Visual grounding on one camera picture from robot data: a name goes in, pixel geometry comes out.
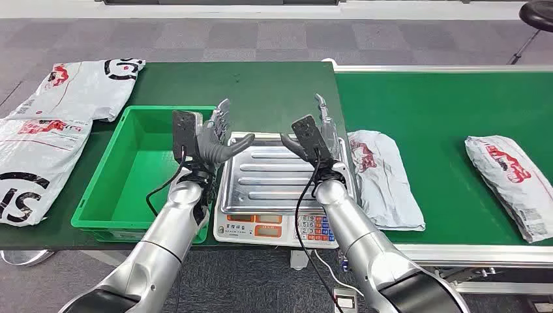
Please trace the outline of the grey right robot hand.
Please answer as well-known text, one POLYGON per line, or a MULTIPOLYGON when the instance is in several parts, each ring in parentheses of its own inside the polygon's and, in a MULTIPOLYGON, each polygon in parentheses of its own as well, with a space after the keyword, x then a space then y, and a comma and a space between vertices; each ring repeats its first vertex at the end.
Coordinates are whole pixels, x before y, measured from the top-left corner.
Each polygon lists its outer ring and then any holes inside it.
POLYGON ((294 138, 280 134, 280 140, 284 147, 314 167, 316 180, 325 180, 340 175, 333 169, 340 160, 340 145, 336 124, 329 115, 325 99, 318 93, 314 98, 318 102, 321 125, 308 114, 292 123, 294 138))

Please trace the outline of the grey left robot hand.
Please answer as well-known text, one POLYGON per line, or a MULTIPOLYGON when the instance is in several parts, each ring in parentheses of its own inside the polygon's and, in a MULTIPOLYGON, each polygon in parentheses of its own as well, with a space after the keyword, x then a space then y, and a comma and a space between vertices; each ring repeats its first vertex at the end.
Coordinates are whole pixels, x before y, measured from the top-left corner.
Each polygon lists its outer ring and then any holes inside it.
POLYGON ((203 122, 196 136, 199 160, 208 169, 216 170, 234 156, 249 148, 255 140, 255 134, 248 133, 230 145, 226 144, 230 100, 225 98, 213 110, 211 117, 203 122))

